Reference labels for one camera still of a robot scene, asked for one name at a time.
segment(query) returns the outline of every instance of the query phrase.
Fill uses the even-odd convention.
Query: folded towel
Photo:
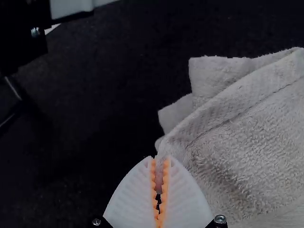
[[[194,110],[161,140],[157,180],[162,158],[171,154],[229,227],[302,227],[304,49],[193,58],[189,73],[192,106],[189,99],[159,112],[164,126],[170,111],[177,124],[184,116],[175,112]]]

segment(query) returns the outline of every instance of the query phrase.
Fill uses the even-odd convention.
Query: white towel
[[[177,126],[160,142],[157,172],[176,157],[229,227],[303,227],[304,49],[192,58],[189,75],[192,105],[189,95],[159,112],[166,132]]]

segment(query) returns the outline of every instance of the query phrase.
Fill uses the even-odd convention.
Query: orange gripper pad
[[[159,213],[158,213],[158,210],[156,209],[157,200],[155,199],[155,197],[157,195],[156,190],[155,190],[155,186],[156,186],[156,183],[155,183],[155,166],[156,166],[156,162],[153,159],[151,161],[151,172],[150,172],[151,198],[152,198],[152,206],[153,206],[153,211],[154,211],[154,218],[155,218],[155,220],[157,220],[157,217],[158,217]]]
[[[163,163],[163,176],[162,176],[162,194],[161,194],[161,204],[160,207],[160,213],[157,217],[156,221],[156,228],[163,228],[163,223],[166,218],[166,208],[167,208],[167,198],[168,198],[168,186],[169,186],[169,166],[170,161],[169,159],[166,159]]]

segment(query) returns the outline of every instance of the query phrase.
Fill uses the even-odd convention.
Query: black fabric surface
[[[45,114],[0,139],[0,227],[86,227],[156,154],[157,111],[191,91],[188,59],[303,46],[301,7],[121,0],[65,23],[15,78]],[[103,221],[102,226],[110,227]]]

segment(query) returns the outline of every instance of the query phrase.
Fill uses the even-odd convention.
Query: metal screw head
[[[30,30],[30,32],[31,32],[33,38],[36,38],[36,37],[40,36],[40,34],[41,34],[39,27],[32,28]]]
[[[227,218],[226,216],[224,215],[217,215],[215,218],[214,218],[214,222],[216,224],[225,224],[227,222]]]
[[[93,219],[92,224],[93,224],[94,226],[100,226],[100,224],[101,224],[101,220],[100,220],[100,219],[95,218],[95,219]]]

